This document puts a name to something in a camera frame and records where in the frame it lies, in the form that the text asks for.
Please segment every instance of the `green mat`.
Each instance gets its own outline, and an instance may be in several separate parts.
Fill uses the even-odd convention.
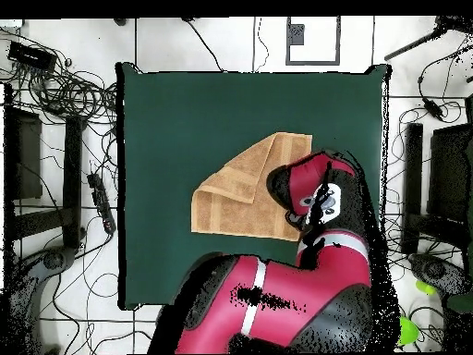
[[[126,254],[120,257],[127,263],[128,309],[172,301],[189,267],[210,251],[294,263],[294,242],[190,232],[192,192],[275,131],[311,134],[312,147],[349,150],[364,167],[378,210],[387,66],[360,75],[140,74],[122,67]]]

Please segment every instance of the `electronic device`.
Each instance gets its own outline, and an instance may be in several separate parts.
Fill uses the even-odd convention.
[[[56,55],[14,41],[10,44],[7,57],[9,60],[46,72],[54,72],[55,62],[57,61]]]
[[[87,176],[89,181],[89,186],[93,189],[92,199],[93,203],[97,207],[97,212],[102,218],[103,229],[108,235],[112,235],[116,231],[116,224],[114,216],[112,215],[112,210],[110,209],[110,204],[107,199],[105,187],[103,186],[102,179],[98,174],[90,174]]]

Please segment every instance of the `towel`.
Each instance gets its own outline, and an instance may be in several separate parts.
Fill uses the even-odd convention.
[[[276,132],[249,147],[195,190],[191,231],[297,241],[285,209],[266,189],[268,174],[310,154],[312,137]]]

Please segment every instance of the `white floor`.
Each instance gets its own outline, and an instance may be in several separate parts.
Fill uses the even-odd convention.
[[[384,56],[393,50],[410,43],[420,36],[431,32],[434,17],[342,17],[341,35],[341,61],[338,67],[288,67],[285,65],[285,21],[286,18],[256,17],[256,30],[260,27],[259,37],[265,43],[268,52],[261,44],[258,34],[253,42],[253,17],[251,18],[204,18],[194,23],[194,26],[202,35],[206,43],[212,48],[220,66],[226,70],[237,70],[251,72],[253,69],[253,44],[255,50],[255,65],[260,67],[260,72],[320,72],[320,71],[344,71],[364,72],[371,64],[384,63]],[[311,26],[316,26],[314,18],[298,18],[297,23],[306,24],[306,31]],[[212,56],[207,52],[195,32],[180,18],[140,18],[129,19],[126,26],[118,27],[112,19],[55,19],[55,20],[27,20],[21,34],[36,42],[60,50],[72,60],[71,71],[89,71],[99,75],[105,86],[115,81],[115,63],[128,61],[136,63],[144,71],[173,71],[173,70],[216,70]],[[11,36],[0,35],[0,39],[11,39]],[[458,45],[465,39],[461,33],[449,32],[436,42],[426,43],[410,53],[400,55],[393,59],[393,76],[390,84],[390,144],[398,132],[399,117],[406,110],[421,107],[417,79],[422,69],[431,61],[454,52]],[[6,48],[7,41],[0,41],[0,49]],[[4,50],[0,55],[0,67],[11,67],[4,56]],[[444,96],[445,100],[459,102],[464,105],[461,98],[473,92],[473,83],[466,84],[466,78],[473,75],[471,69],[471,55],[465,53],[460,56],[464,61],[454,62],[450,70],[450,78]],[[450,61],[442,61],[432,66],[425,75],[422,83],[422,91],[426,96],[439,97],[442,102],[443,88],[445,85],[447,71]],[[100,82],[91,75],[82,74],[82,77],[94,82]],[[30,102],[29,93],[21,92],[21,101]],[[448,119],[455,119],[458,110],[449,109]],[[415,118],[415,113],[407,115],[404,121]],[[424,124],[424,158],[429,158],[430,135],[434,129],[443,128],[450,124],[444,124],[430,116],[420,120]],[[464,111],[456,120],[455,124],[466,122]],[[43,126],[42,156],[53,155],[59,163],[62,163],[63,154],[56,149],[64,148],[63,126]],[[97,126],[94,129],[99,133],[105,133],[110,127]],[[99,165],[103,160],[101,138],[90,128],[84,132],[84,141],[93,155],[87,150],[83,151],[84,171],[92,165]],[[393,150],[400,154],[401,144],[397,140]],[[115,147],[110,154],[116,158]],[[395,158],[389,152],[388,161]],[[427,180],[429,164],[425,164],[424,178]],[[390,165],[388,177],[392,177],[403,170],[403,162]],[[58,205],[62,200],[62,170],[53,159],[42,161],[42,177],[50,188]],[[427,200],[427,181],[424,181],[423,198],[424,206]],[[104,179],[105,187],[109,192],[112,206],[116,207],[116,190],[112,176],[107,173]],[[399,213],[395,190],[402,194],[402,176],[396,177],[389,183],[387,218],[394,221],[390,233],[392,238],[399,236],[395,231],[400,224],[400,219],[395,214]],[[96,213],[91,200],[88,185],[83,186],[82,222],[87,224]],[[43,210],[44,206],[51,207],[51,201],[47,195],[40,201],[23,201],[21,212],[23,214],[32,211]],[[37,205],[38,208],[25,207],[24,205]],[[89,226],[87,249],[100,245],[106,238],[99,219],[91,221]],[[29,237],[16,244],[16,252],[23,256],[41,249],[44,244],[60,233],[59,230],[51,230],[41,235]],[[419,248],[422,250],[428,243],[422,242]],[[91,267],[85,275],[82,274],[82,260],[76,263],[63,274],[61,288],[57,304],[63,312],[70,314],[79,321],[80,332],[73,343],[70,353],[91,354],[85,345],[86,330],[93,330],[91,346],[95,348],[99,342],[106,338],[122,337],[135,331],[144,331],[152,336],[154,321],[156,319],[158,306],[144,306],[135,312],[122,312],[116,305],[118,275],[117,261],[117,237],[100,251],[85,256],[85,266],[92,261]],[[101,275],[93,290],[107,298],[91,294],[89,296],[88,285]],[[427,296],[415,287],[415,278],[410,272],[404,272],[401,266],[394,265],[392,268],[393,280],[398,293],[400,305],[409,313],[418,306],[433,306],[440,310],[437,296]],[[60,344],[64,349],[76,334],[77,327],[58,313],[51,303],[52,295],[57,285],[57,278],[51,279],[42,296],[42,332],[46,343]],[[422,311],[415,315],[414,321],[420,327],[427,328],[429,324],[442,327],[442,319],[435,313]],[[143,334],[131,334],[128,337],[105,341],[97,348],[97,354],[131,354],[145,353],[149,345],[149,339]],[[419,343],[424,350],[437,350],[439,346],[426,338]],[[415,350],[413,345],[405,347],[405,351]]]

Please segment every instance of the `white stripe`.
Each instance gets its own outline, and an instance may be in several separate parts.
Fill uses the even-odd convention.
[[[266,275],[266,264],[258,259],[258,269],[256,270],[255,281],[253,283],[253,288],[261,288],[264,284],[264,277]],[[245,319],[243,320],[243,325],[241,327],[241,333],[245,336],[249,335],[253,322],[255,321],[256,311],[258,310],[258,304],[249,305],[247,307],[247,312],[245,313]]]
[[[360,241],[359,239],[356,239],[355,237],[349,236],[347,234],[326,234],[318,237],[315,241],[314,244],[319,242],[321,239],[325,239],[325,244],[324,248],[326,246],[334,246],[334,244],[340,244],[343,245],[347,248],[353,249],[354,251],[357,251],[360,253],[366,260],[368,260],[368,250],[365,246],[365,244]],[[302,251],[304,251],[307,248],[307,245],[303,243],[302,241],[299,242],[299,246],[297,249],[297,254],[300,254]]]

